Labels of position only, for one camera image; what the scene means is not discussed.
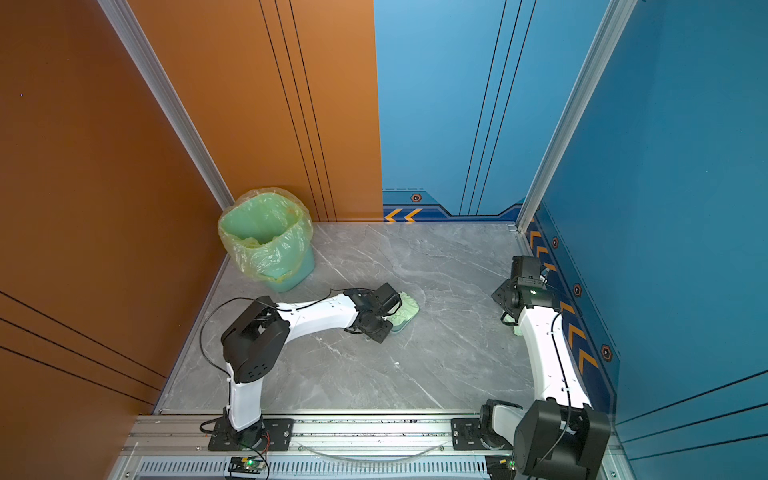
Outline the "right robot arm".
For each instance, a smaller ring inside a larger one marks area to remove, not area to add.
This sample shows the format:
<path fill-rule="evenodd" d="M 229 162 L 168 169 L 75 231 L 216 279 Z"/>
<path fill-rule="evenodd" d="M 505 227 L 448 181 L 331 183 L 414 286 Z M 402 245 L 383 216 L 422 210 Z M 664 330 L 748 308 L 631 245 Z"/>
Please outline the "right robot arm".
<path fill-rule="evenodd" d="M 534 479 L 595 479 L 611 436 L 595 410 L 563 334 L 563 309 L 539 279 L 508 279 L 492 294 L 501 321 L 525 341 L 534 380 L 527 409 L 501 400 L 481 407 L 480 435 L 492 449 L 509 446 L 519 473 Z"/>

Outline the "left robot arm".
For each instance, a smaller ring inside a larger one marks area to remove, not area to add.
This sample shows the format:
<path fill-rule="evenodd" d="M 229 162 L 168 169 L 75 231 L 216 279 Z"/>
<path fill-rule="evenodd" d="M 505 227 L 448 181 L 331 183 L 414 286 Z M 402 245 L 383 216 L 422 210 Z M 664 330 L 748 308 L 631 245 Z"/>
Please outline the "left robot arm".
<path fill-rule="evenodd" d="M 264 378 L 288 343 L 326 330 L 362 334 L 381 343 L 412 318 L 406 295 L 388 283 L 377 289 L 332 289 L 319 300 L 300 303 L 253 299 L 220 337 L 229 394 L 219 430 L 237 448 L 264 445 Z"/>

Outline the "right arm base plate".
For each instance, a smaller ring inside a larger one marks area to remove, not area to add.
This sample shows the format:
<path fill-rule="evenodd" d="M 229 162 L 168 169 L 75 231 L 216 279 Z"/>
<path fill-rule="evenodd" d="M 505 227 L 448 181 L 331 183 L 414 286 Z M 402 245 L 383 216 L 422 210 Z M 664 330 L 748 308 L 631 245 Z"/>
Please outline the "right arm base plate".
<path fill-rule="evenodd" d="M 506 440 L 493 440 L 480 426 L 476 417 L 457 417 L 450 420 L 451 441 L 454 451 L 511 451 Z"/>

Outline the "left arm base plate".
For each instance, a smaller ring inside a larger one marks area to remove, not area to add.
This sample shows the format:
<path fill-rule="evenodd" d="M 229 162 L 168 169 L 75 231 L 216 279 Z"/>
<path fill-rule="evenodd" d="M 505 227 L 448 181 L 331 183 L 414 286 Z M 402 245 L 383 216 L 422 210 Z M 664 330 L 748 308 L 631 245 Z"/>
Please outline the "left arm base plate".
<path fill-rule="evenodd" d="M 291 418 L 262 418 L 242 431 L 236 431 L 227 417 L 219 417 L 208 431 L 209 451 L 257 450 L 263 452 L 284 452 L 289 449 L 293 434 L 294 420 Z"/>

